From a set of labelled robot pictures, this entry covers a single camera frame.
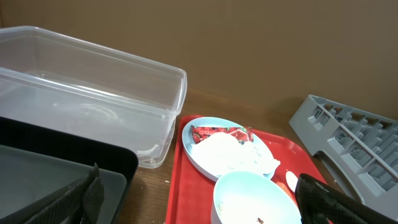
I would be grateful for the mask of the white rice pile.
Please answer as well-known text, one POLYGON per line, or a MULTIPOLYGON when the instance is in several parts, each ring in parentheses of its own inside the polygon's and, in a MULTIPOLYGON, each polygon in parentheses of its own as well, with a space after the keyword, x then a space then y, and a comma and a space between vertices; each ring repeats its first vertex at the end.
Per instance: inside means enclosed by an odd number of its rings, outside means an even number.
POLYGON ((294 224, 301 215, 294 202, 284 192, 261 192, 258 195, 227 193, 214 201, 211 224, 294 224))

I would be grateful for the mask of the white napkin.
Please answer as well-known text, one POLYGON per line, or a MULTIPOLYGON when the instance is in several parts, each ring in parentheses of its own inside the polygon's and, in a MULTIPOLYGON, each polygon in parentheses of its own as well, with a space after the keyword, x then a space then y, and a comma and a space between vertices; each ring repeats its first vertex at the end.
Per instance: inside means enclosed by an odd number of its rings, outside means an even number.
POLYGON ((268 175, 280 165, 264 144, 240 143, 226 133, 215 133, 193 144, 191 156, 198 165, 217 177, 241 170, 268 175))

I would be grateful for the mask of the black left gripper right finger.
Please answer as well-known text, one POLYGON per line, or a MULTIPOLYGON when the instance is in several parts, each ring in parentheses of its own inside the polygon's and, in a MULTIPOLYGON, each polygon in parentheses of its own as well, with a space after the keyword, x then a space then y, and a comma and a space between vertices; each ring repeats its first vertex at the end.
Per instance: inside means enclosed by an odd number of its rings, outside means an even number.
POLYGON ((295 199, 302 224, 397 224, 308 174, 300 174, 295 199))

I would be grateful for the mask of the light blue bowl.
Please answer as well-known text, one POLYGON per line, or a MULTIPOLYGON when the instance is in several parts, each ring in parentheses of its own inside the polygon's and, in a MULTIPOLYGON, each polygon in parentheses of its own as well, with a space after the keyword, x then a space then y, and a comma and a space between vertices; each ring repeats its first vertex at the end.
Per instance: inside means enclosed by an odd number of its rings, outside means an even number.
POLYGON ((215 183, 211 224, 301 224, 294 200, 258 174, 237 171, 215 183))

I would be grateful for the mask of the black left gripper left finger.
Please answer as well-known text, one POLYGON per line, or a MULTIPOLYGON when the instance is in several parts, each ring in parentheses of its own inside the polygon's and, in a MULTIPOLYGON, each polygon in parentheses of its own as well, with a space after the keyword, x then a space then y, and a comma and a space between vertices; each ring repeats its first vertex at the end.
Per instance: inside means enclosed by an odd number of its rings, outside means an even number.
POLYGON ((88 174, 67 186, 66 192, 28 218, 26 223, 80 223, 98 221, 104 202, 100 170, 94 165, 88 174))

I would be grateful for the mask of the red snack wrapper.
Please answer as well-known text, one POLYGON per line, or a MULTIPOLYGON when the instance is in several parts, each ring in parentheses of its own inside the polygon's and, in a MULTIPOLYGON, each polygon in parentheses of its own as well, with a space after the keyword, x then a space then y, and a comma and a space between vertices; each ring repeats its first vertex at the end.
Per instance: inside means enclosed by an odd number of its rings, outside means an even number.
POLYGON ((251 128, 246 128, 246 127, 219 128, 219 127, 191 126, 191 131, 192 131, 192 138, 196 144, 209 138, 214 133, 229 134, 234 138, 236 138, 239 142, 254 141, 254 135, 252 133, 251 128))

